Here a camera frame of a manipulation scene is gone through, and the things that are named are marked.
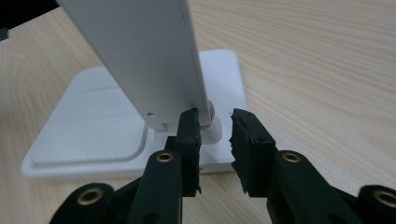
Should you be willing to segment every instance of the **white base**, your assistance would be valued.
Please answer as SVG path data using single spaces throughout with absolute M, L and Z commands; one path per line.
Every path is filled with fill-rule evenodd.
M 200 52 L 208 99 L 221 121 L 221 140 L 201 146 L 202 173 L 232 170 L 231 114 L 246 109 L 235 54 L 226 49 Z M 135 177 L 151 153 L 163 149 L 104 67 L 73 79 L 26 154 L 24 175 L 42 179 Z

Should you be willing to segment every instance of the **light wood surface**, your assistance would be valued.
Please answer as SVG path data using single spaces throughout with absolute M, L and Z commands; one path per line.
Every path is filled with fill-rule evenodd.
M 396 189 L 396 1 L 191 0 L 199 50 L 239 57 L 249 110 L 334 186 Z M 77 183 L 21 174 L 68 83 L 99 65 L 61 9 L 0 42 L 0 223 L 48 223 Z M 130 180 L 102 180 L 115 189 Z M 201 175 L 184 223 L 271 223 L 235 173 Z

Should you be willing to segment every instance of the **white plastic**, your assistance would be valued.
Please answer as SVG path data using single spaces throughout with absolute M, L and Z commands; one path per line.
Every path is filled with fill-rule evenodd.
M 222 129 L 219 142 L 201 146 L 201 172 L 230 171 L 231 114 L 246 109 L 238 61 L 226 49 L 200 52 L 200 59 L 216 111 L 213 128 Z M 57 180 L 140 176 L 149 155 L 163 149 L 155 135 L 107 70 L 90 68 L 71 82 L 24 158 L 22 172 Z

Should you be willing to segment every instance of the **white stand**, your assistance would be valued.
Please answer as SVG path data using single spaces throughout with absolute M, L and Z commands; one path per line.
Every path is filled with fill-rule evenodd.
M 202 144 L 200 169 L 230 171 L 231 114 L 247 107 L 238 61 L 225 49 L 200 52 L 200 60 L 222 129 L 218 143 Z M 107 70 L 90 68 L 73 79 L 21 169 L 30 177 L 57 180 L 140 176 L 149 155 L 164 147 L 154 135 Z

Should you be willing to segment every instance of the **wooden table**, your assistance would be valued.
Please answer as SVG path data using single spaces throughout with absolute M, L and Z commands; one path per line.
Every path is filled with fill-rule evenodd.
M 239 57 L 249 110 L 334 186 L 396 189 L 396 1 L 191 0 L 199 50 Z M 50 183 L 21 161 L 73 76 L 101 64 L 61 9 L 0 42 L 0 223 L 48 223 L 91 180 Z M 130 180 L 102 180 L 115 189 Z M 270 223 L 234 172 L 201 175 L 184 223 Z

